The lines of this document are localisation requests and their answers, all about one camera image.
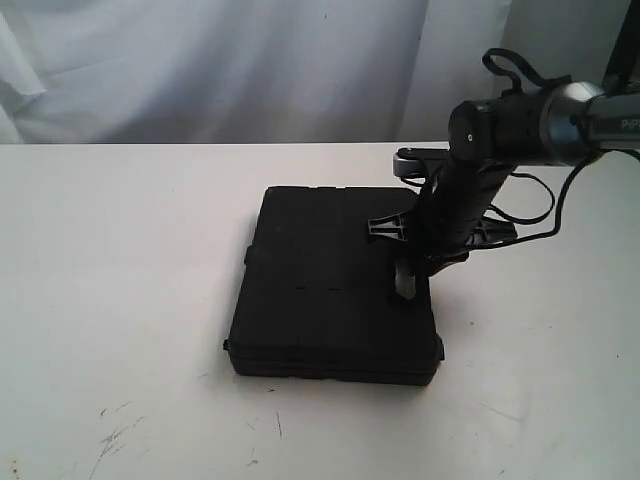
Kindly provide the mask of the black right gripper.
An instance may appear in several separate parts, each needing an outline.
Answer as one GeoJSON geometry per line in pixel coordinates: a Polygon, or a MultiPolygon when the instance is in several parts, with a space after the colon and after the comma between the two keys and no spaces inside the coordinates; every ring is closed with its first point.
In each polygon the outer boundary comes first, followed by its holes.
{"type": "Polygon", "coordinates": [[[434,275],[466,261],[469,250],[518,238],[513,222],[483,216],[514,167],[493,161],[459,160],[445,149],[409,148],[432,181],[410,212],[367,221],[369,241],[409,242],[407,266],[413,275],[434,275]]]}

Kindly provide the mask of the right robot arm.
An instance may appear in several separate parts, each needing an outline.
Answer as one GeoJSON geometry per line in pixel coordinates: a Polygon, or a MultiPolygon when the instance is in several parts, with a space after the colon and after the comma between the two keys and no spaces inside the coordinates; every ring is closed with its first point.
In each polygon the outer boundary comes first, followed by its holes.
{"type": "Polygon", "coordinates": [[[372,219],[370,239],[391,242],[410,267],[427,275],[465,261],[470,252],[523,243],[521,220],[499,212],[493,200],[522,166],[560,166],[571,172],[552,195],[556,235],[570,185],[587,166],[619,151],[639,155],[639,96],[607,94],[587,82],[538,91],[514,91],[493,100],[465,101],[449,119],[445,148],[402,148],[396,177],[418,179],[416,203],[403,213],[372,219]]]}

